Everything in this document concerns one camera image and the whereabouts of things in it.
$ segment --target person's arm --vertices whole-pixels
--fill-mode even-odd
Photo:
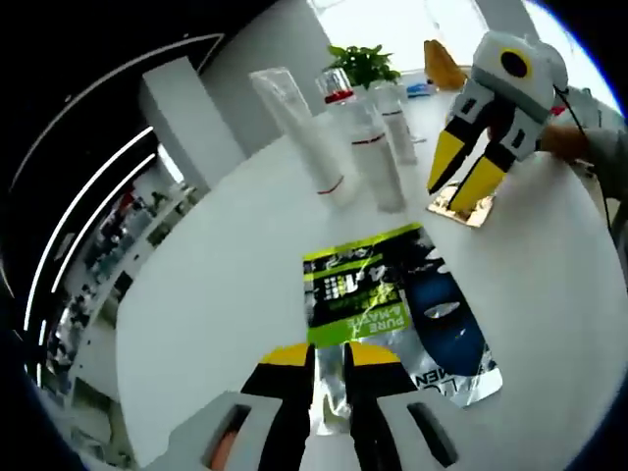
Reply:
[[[628,131],[580,130],[572,126],[545,128],[540,150],[571,162],[581,158],[596,165],[600,185],[607,197],[628,200]]]

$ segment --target red band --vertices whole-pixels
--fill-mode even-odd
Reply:
[[[380,135],[373,137],[372,139],[369,140],[356,140],[354,142],[351,142],[352,145],[361,145],[361,144],[370,144],[372,142],[376,142],[378,140],[380,140],[382,137],[384,137],[385,134],[381,133]]]
[[[336,188],[338,188],[340,186],[340,184],[342,183],[342,181],[344,180],[344,176],[340,177],[340,180],[338,180],[338,183],[336,183],[334,186],[332,186],[332,188],[330,189],[324,189],[323,191],[318,191],[318,194],[330,194],[332,191],[334,191]]]

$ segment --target green leaves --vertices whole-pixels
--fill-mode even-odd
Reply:
[[[351,85],[363,85],[368,89],[374,81],[396,82],[401,77],[398,71],[391,70],[389,57],[392,54],[380,54],[382,44],[373,48],[349,46],[346,49],[330,45],[327,49],[335,61],[326,70],[344,69]]]

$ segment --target table surface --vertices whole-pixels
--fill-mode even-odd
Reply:
[[[117,329],[120,396],[140,465],[167,449],[183,420],[238,390],[265,353],[304,341],[303,254],[416,221],[503,375],[500,392],[465,409],[469,420],[492,430],[525,469],[561,469],[581,449],[627,366],[628,296],[614,247],[577,177],[548,155],[511,170],[479,230],[428,212],[425,182],[451,99],[407,105],[428,141],[416,145],[419,165],[401,168],[404,212],[377,212],[365,188],[344,210],[326,208],[280,138],[158,247],[123,300]]]

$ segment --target window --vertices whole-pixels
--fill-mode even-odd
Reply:
[[[437,39],[458,65],[471,65],[488,27],[473,0],[310,0],[337,46],[384,46],[392,67],[425,67],[423,41]]]
[[[593,96],[613,110],[621,112],[612,91],[598,71],[596,64],[578,41],[562,27],[560,22],[542,6],[529,0],[523,2],[541,41],[555,47],[565,60],[569,84],[578,88],[589,87]]]

